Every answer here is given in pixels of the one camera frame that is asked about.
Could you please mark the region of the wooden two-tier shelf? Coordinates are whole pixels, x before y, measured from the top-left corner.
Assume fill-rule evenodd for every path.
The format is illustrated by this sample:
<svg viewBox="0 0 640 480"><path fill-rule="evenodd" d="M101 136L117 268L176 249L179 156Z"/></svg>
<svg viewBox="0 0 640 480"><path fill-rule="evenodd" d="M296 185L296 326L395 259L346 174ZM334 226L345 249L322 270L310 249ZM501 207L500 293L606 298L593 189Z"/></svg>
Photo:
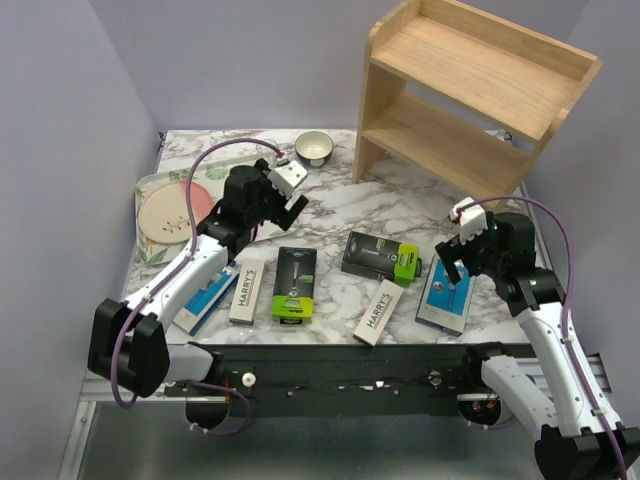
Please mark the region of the wooden two-tier shelf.
<svg viewBox="0 0 640 480"><path fill-rule="evenodd" d="M392 153L500 210L601 66L459 1L404 1L368 34L352 177Z"/></svg>

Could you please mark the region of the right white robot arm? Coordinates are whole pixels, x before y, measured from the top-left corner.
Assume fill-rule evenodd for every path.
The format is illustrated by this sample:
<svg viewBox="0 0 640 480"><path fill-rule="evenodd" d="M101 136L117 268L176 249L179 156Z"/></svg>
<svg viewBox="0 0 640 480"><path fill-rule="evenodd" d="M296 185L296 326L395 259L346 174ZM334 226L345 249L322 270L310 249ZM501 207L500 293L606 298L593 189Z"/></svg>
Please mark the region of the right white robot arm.
<svg viewBox="0 0 640 480"><path fill-rule="evenodd" d="M463 265L486 275L528 338L547 382L542 392L499 343L467 351L460 379L493 390L534 439L546 479L625 479L639 457L639 430L627 427L603 393L581 348L557 275L536 264L533 222L480 206L449 215L458 234L436 247L453 283Z"/></svg>

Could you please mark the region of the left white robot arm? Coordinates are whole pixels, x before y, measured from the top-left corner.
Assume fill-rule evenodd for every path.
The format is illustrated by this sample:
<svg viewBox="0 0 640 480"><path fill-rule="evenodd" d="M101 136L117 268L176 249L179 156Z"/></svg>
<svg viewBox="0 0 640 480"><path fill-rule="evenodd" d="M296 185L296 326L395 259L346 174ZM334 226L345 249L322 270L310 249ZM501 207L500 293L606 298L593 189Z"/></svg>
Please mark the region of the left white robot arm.
<svg viewBox="0 0 640 480"><path fill-rule="evenodd" d="M288 230L308 200L295 190L308 175L296 160L270 167L259 159L233 167L222 197L195 228L195 236L162 272L122 301L104 300L96 309L88 354L91 372L148 397L165 382L187 381L201 395L222 380L207 349L194 343L171 345L166 332L196 291L228 266L271 222Z"/></svg>

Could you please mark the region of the black green Gillette box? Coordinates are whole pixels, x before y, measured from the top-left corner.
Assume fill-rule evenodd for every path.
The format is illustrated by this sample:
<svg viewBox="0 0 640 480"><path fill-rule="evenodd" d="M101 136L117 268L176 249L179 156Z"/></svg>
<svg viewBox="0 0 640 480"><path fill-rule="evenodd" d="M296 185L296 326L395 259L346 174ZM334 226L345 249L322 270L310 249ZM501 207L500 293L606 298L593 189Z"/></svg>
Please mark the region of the black green Gillette box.
<svg viewBox="0 0 640 480"><path fill-rule="evenodd" d="M351 231L341 271L409 287L422 274L422 259L416 245Z"/></svg>
<svg viewBox="0 0 640 480"><path fill-rule="evenodd" d="M316 249L279 249L271 314L280 325L303 325L311 320L314 309L316 262Z"/></svg>

